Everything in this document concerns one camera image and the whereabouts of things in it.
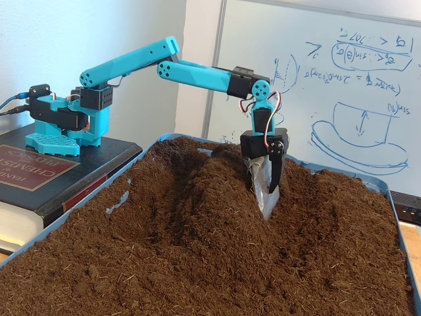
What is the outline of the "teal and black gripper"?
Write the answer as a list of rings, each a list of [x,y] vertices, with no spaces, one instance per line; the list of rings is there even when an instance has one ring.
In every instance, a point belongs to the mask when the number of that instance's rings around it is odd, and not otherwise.
[[[280,198],[278,184],[289,142],[287,129],[275,127],[273,110],[271,101],[258,100],[251,109],[252,129],[240,136],[241,153],[265,220],[270,218]]]

